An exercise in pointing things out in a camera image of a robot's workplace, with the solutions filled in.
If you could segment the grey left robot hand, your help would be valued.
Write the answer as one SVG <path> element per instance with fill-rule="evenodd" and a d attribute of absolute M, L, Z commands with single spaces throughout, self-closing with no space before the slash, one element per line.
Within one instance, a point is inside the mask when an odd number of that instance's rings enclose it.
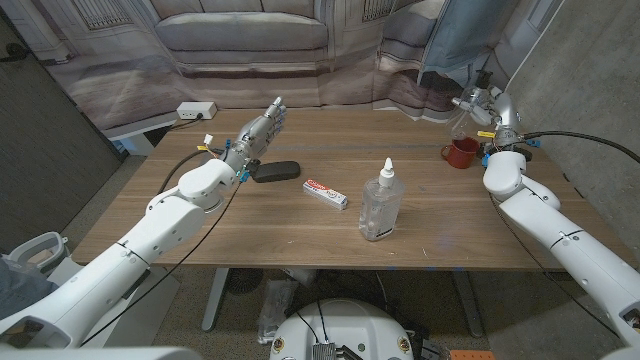
<path fill-rule="evenodd" d="M 277 97 L 263 115 L 242 127 L 238 137 L 221 159 L 234 171 L 240 171 L 252 160 L 259 159 L 282 130 L 286 113 L 282 98 Z"/>

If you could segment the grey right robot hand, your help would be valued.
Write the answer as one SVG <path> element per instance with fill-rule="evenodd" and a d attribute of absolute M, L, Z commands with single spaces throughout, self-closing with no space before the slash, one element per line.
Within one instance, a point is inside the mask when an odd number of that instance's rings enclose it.
<path fill-rule="evenodd" d="M 454 113 L 447 122 L 455 140 L 477 136 L 478 131 L 494 131 L 493 141 L 503 147 L 514 144 L 520 117 L 509 94 L 494 85 L 471 86 L 452 99 Z"/>

